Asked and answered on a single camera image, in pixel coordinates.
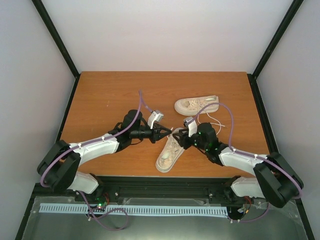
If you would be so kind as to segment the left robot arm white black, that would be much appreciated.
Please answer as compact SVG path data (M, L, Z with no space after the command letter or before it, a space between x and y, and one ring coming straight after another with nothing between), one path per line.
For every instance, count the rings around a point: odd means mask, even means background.
M154 144L169 136L172 131L159 124L162 117L161 112L154 111L145 120L140 111L131 109L123 121L101 137L79 143L57 141L36 169L41 176L41 185L55 193L80 191L92 201L101 200L104 195L102 183L94 174L80 172L78 168L98 157L123 151L133 144L133 139L148 139Z

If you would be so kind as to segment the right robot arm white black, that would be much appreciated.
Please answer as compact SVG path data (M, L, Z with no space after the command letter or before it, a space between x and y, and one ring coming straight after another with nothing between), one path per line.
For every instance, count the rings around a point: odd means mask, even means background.
M263 155L238 150L219 141L210 123L201 123L196 130L180 129L172 136L185 150L195 147L214 164L252 175L250 178L236 177L229 186L229 198L263 198L273 206L283 208L290 200L301 197L303 182L277 152Z

